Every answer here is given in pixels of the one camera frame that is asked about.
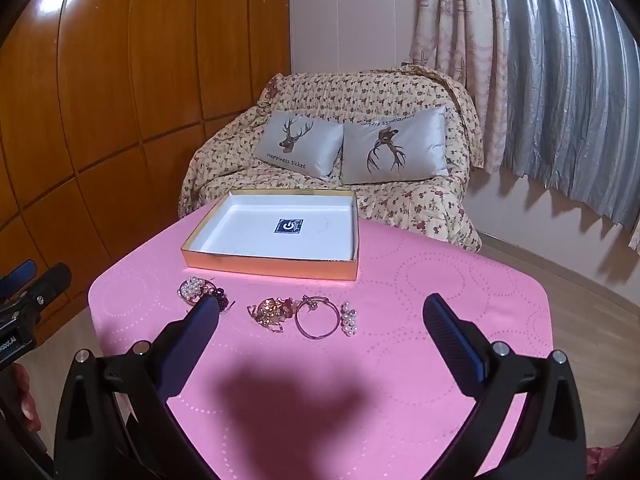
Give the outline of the person's left hand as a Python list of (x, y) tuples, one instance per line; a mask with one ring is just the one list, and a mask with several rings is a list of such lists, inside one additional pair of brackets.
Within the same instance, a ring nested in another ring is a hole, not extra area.
[(41, 420), (37, 411), (35, 398), (30, 392), (30, 379), (26, 368), (20, 363), (13, 363), (6, 369), (9, 384), (17, 391), (17, 405), (20, 407), (18, 420), (29, 434), (41, 430)]

